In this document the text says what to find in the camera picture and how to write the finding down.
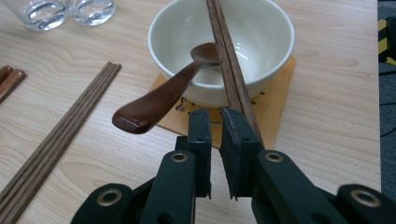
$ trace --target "brown chopstick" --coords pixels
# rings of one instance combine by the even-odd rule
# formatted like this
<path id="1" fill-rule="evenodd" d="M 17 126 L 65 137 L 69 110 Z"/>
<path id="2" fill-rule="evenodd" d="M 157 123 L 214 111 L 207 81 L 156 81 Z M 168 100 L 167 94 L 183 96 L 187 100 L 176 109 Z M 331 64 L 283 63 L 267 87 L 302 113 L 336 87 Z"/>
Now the brown chopstick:
<path id="1" fill-rule="evenodd" d="M 15 223 L 120 71 L 107 63 L 0 194 L 0 223 Z"/>
<path id="2" fill-rule="evenodd" d="M 206 5 L 218 50 L 229 107 L 241 111 L 246 116 L 250 126 L 262 141 L 259 124 L 257 123 L 253 107 L 248 97 L 247 86 L 236 57 L 235 49 L 233 48 L 233 41 L 222 12 L 220 1 L 206 0 Z"/>

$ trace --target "drinking glass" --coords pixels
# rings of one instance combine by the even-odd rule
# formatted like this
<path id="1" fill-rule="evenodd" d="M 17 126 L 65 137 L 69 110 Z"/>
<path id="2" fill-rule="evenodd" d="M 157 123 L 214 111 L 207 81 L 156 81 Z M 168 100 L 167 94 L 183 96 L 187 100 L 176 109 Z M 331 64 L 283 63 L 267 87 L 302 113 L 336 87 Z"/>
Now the drinking glass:
<path id="1" fill-rule="evenodd" d="M 70 0 L 67 9 L 78 24 L 93 26 L 110 19 L 116 5 L 114 0 Z"/>
<path id="2" fill-rule="evenodd" d="M 68 0 L 1 0 L 32 31 L 46 31 L 67 18 Z"/>

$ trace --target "cork coaster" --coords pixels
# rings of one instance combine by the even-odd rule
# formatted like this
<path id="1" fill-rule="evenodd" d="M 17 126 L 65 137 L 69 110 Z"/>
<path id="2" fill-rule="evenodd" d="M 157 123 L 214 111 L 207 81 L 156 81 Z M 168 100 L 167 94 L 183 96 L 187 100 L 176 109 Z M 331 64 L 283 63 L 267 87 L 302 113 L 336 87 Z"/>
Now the cork coaster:
<path id="1" fill-rule="evenodd" d="M 271 80 L 268 89 L 251 99 L 262 133 L 262 140 L 267 149 L 273 149 L 275 146 L 294 67 L 295 59 L 294 57 L 290 57 L 285 66 Z M 158 75 L 150 90 L 154 90 L 165 81 L 165 77 Z M 189 113 L 201 108 L 203 107 L 181 98 L 158 125 L 172 132 L 187 135 Z M 221 108 L 208 108 L 208 110 L 212 131 L 212 144 L 213 147 L 219 148 L 221 144 Z"/>

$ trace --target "wooden spoon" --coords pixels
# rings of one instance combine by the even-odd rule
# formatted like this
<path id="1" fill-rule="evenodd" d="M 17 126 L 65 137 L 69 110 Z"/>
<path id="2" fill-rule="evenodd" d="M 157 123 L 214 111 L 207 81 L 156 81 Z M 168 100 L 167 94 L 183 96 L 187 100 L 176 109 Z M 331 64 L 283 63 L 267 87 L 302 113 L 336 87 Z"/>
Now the wooden spoon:
<path id="1" fill-rule="evenodd" d="M 201 68 L 219 65 L 214 43 L 195 47 L 191 57 L 192 63 L 160 87 L 120 108 L 113 116 L 113 124 L 127 133 L 146 133 L 174 106 Z"/>

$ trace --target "light wood surface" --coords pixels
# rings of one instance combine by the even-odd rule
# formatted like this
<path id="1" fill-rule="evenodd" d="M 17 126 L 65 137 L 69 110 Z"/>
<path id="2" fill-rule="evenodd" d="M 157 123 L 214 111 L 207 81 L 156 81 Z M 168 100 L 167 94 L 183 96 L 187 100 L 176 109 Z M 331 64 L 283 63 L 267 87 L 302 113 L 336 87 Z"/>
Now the light wood surface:
<path id="1" fill-rule="evenodd" d="M 122 105 L 145 94 L 159 69 L 149 25 L 170 0 L 116 0 L 97 27 L 71 18 L 28 31 L 0 3 L 0 65 L 28 77 L 0 104 L 0 189 L 14 176 L 107 61 L 122 64 L 98 106 L 66 150 L 20 223 L 69 223 L 94 189 L 132 189 L 157 173 L 177 135 L 160 127 L 132 135 L 111 124 Z M 359 183 L 380 189 L 376 1 L 276 0 L 296 32 L 296 68 L 276 149 L 315 185 L 335 193 Z M 254 223 L 249 199 L 229 199 L 222 162 L 212 154 L 212 200 L 199 199 L 196 223 Z"/>

